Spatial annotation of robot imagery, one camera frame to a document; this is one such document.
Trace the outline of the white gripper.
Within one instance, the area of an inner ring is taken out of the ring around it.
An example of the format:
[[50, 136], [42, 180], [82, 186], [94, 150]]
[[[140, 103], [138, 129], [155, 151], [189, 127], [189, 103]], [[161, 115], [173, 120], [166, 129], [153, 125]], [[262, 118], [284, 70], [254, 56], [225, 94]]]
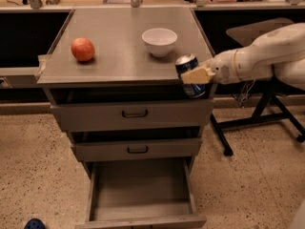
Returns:
[[221, 52], [204, 62], [205, 66], [196, 67], [184, 72], [180, 78], [184, 84], [232, 84], [237, 82], [234, 68], [234, 55], [236, 50]]

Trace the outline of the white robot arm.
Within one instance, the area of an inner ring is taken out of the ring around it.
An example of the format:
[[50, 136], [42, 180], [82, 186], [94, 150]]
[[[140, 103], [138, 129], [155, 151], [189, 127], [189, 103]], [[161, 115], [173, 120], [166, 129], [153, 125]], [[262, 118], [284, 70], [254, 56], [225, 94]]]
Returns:
[[217, 54], [180, 75], [184, 84], [233, 84], [269, 79], [305, 90], [305, 24], [264, 33], [249, 46]]

